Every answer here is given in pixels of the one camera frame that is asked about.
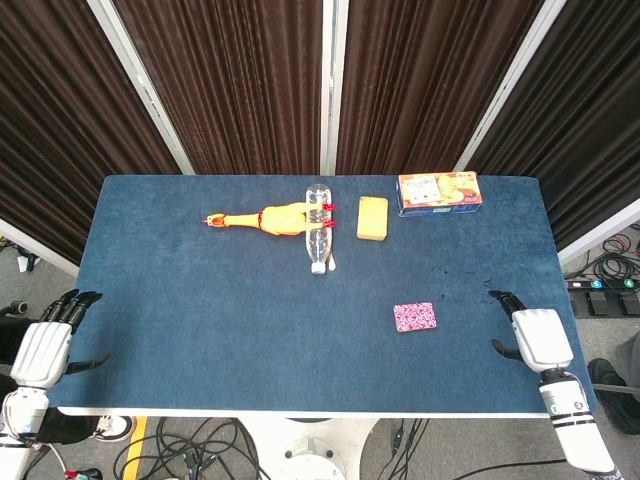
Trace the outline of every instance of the pink patterned card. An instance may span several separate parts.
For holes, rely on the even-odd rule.
[[[437,326],[436,314],[431,303],[394,305],[393,314],[396,317],[396,329],[401,333]]]

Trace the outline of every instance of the snack box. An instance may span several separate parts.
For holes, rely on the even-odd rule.
[[[396,193],[401,217],[475,212],[482,205],[476,172],[398,175]]]

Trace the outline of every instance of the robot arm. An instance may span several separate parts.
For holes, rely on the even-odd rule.
[[[555,310],[527,309],[512,293],[492,290],[511,320],[519,350],[494,340],[498,353],[540,374],[539,391],[567,462],[593,479],[623,480],[589,410],[580,381],[566,368],[573,360]]]
[[[44,311],[40,322],[29,326],[11,369],[18,390],[8,394],[2,404],[4,428],[0,432],[0,465],[3,478],[22,478],[31,447],[37,447],[49,399],[47,389],[65,373],[76,373],[106,361],[67,364],[71,338],[87,309],[102,297],[96,292],[78,294],[72,290]]]

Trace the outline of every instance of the sponge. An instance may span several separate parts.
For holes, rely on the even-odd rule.
[[[380,197],[360,197],[358,211],[358,238],[377,240],[387,238],[387,211],[389,201]]]

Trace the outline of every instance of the blue felt surface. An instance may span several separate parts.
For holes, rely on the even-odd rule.
[[[310,272],[304,236],[214,230],[332,189],[337,270]],[[558,310],[573,371],[595,405],[538,182],[480,177],[475,213],[400,218],[394,177],[117,176],[103,187],[78,288],[104,298],[53,404],[328,412],[543,412],[537,376],[499,356],[515,345],[489,289]],[[356,238],[361,195],[390,200],[384,242]],[[433,302],[435,330],[399,334],[393,305]]]

